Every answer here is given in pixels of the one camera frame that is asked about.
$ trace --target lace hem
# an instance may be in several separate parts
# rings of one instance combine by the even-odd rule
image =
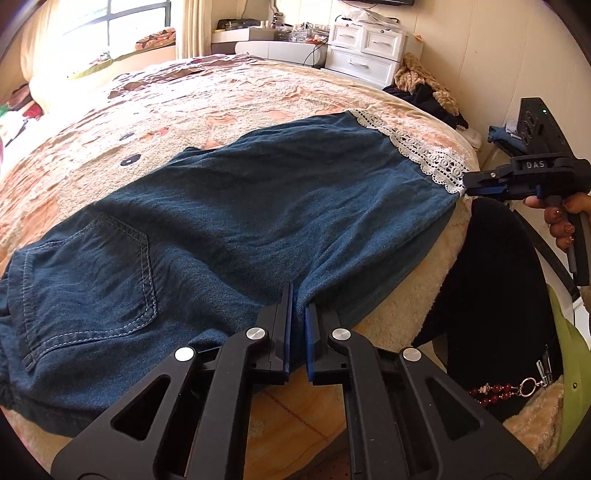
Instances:
[[[464,172],[469,171],[461,156],[451,148],[435,147],[418,138],[400,131],[367,110],[349,109],[360,125],[373,128],[390,138],[392,144],[402,155],[418,163],[425,175],[438,185],[443,185],[449,193],[462,194],[465,190],[462,181]]]

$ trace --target denim pocket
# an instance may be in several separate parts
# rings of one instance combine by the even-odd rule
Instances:
[[[21,298],[13,289],[9,308],[29,371],[52,350],[126,336],[156,316],[148,238],[114,217],[19,253]]]

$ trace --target hand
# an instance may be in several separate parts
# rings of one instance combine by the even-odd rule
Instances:
[[[556,246],[564,251],[568,250],[574,242],[574,225],[567,220],[563,220],[563,209],[569,213],[587,212],[591,215],[591,196],[586,193],[575,193],[566,198],[563,201],[562,208],[548,207],[538,197],[527,197],[524,203],[531,208],[544,209],[544,221],[550,226],[550,235],[556,238]]]

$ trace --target black cloth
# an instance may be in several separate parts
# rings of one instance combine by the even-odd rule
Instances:
[[[546,346],[556,380],[563,373],[544,273],[519,220],[501,202],[478,198],[457,261],[413,345],[447,332],[447,373],[462,388],[540,379]],[[512,397],[488,407],[500,421],[523,408]]]
[[[464,128],[469,127],[468,122],[462,117],[461,113],[458,116],[453,116],[439,105],[438,101],[433,98],[433,89],[429,85],[419,84],[414,93],[403,92],[396,85],[389,85],[384,88],[384,92],[420,108],[423,112],[430,113],[454,130],[458,125]]]

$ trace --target silver screw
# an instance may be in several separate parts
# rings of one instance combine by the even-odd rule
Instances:
[[[188,360],[191,360],[194,356],[195,356],[195,350],[193,350],[189,346],[182,346],[174,353],[174,357],[179,362],[186,362]]]
[[[261,327],[253,327],[249,328],[246,331],[246,336],[250,338],[250,340],[260,340],[266,335],[266,332]]]
[[[333,330],[333,338],[335,340],[349,340],[351,338],[351,332],[346,328],[335,328]]]
[[[418,362],[422,357],[421,352],[416,348],[407,348],[402,352],[402,356],[409,362]]]

